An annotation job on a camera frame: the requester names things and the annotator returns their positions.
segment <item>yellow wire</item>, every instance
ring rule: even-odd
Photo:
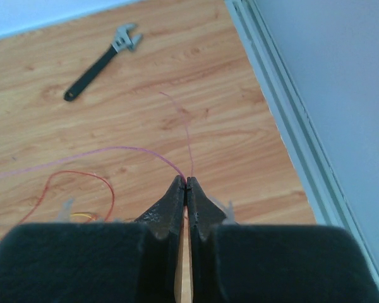
[[[95,216],[89,215],[87,213],[72,213],[70,216],[71,217],[87,217],[95,221]]]

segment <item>floor trim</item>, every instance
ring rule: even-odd
[[[226,0],[281,138],[319,224],[342,227],[355,236],[379,286],[379,274],[354,221],[303,103],[253,0]]]

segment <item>red wire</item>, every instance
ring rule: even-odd
[[[101,178],[95,174],[90,174],[88,172],[78,172],[77,170],[60,170],[59,172],[55,172],[53,174],[51,174],[48,178],[48,180],[46,181],[45,183],[45,188],[44,188],[44,191],[42,192],[42,194],[40,195],[40,198],[37,202],[37,204],[35,204],[35,206],[17,223],[17,225],[19,224],[22,224],[24,223],[28,218],[29,216],[32,215],[32,213],[37,210],[37,208],[42,204],[43,200],[45,199],[45,196],[49,190],[49,185],[52,181],[52,179],[59,175],[59,174],[66,174],[66,173],[69,173],[69,174],[79,174],[79,175],[89,175],[91,177],[95,177],[97,178],[98,180],[101,180],[102,182],[104,182],[105,184],[107,184],[109,190],[111,191],[111,194],[112,194],[112,201],[111,201],[111,206],[109,208],[109,211],[107,213],[107,215],[105,216],[105,219],[104,221],[107,221],[109,219],[109,217],[111,216],[111,213],[112,213],[112,210],[114,209],[114,204],[115,204],[115,192],[114,192],[114,189],[112,188],[112,186],[109,184],[109,182],[104,179],[104,178]]]

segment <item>black rubber grip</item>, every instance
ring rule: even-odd
[[[94,80],[94,78],[107,66],[109,61],[117,54],[117,51],[111,45],[107,52],[100,59],[97,60],[88,70],[82,74],[79,80],[64,93],[66,101],[73,101],[84,89]]]

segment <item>white wall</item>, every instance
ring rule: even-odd
[[[0,0],[0,38],[137,0]]]
[[[379,0],[256,0],[379,270]]]

